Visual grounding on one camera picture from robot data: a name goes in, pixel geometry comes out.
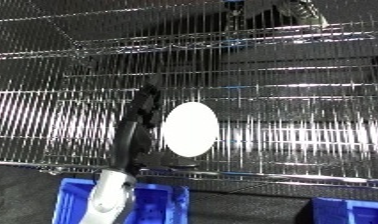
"white sphere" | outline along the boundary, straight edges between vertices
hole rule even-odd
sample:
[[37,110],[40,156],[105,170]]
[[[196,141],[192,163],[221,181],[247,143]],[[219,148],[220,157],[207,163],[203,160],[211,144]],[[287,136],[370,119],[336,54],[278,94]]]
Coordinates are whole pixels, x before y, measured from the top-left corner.
[[215,113],[197,102],[176,107],[163,125],[166,144],[183,157],[195,157],[207,152],[218,137],[218,132]]

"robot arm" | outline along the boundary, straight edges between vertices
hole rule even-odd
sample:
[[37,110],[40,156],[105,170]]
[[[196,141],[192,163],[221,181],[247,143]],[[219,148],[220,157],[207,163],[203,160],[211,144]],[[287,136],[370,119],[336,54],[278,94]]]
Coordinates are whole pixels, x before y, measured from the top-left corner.
[[137,157],[140,153],[148,153],[152,143],[149,130],[154,127],[154,114],[159,109],[159,76],[156,74],[136,93],[118,124],[110,166],[102,170],[91,191],[80,224],[121,224],[131,212],[135,201],[135,176],[143,166]]

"metal wire rack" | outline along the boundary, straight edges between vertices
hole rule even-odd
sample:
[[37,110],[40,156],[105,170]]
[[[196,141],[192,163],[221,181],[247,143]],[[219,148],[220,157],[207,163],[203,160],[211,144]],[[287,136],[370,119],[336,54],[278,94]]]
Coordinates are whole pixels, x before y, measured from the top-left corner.
[[378,0],[315,0],[316,30],[275,3],[246,0],[232,31],[220,0],[0,0],[0,164],[105,166],[163,58],[163,118],[202,102],[220,136],[198,168],[142,175],[378,188]]

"wire grid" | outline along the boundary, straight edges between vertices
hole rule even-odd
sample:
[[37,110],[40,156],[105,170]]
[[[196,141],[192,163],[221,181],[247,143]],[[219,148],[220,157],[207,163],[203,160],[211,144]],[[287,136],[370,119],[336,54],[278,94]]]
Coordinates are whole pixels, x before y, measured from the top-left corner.
[[[217,0],[0,0],[0,164],[107,165],[162,58],[162,118],[202,102],[220,135],[198,169],[143,175],[378,188],[378,1],[315,0],[321,32],[274,3],[246,1],[233,32]],[[154,133],[157,156],[168,149]]]

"blue plastic bin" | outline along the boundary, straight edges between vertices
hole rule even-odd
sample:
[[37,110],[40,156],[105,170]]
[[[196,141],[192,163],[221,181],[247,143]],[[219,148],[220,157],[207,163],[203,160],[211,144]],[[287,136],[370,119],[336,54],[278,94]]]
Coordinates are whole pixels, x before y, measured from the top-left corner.
[[314,198],[315,224],[378,224],[378,202]]
[[[53,224],[77,224],[87,208],[92,180],[65,178],[59,188]],[[135,208],[125,224],[186,224],[189,191],[186,187],[141,184],[135,187]]]

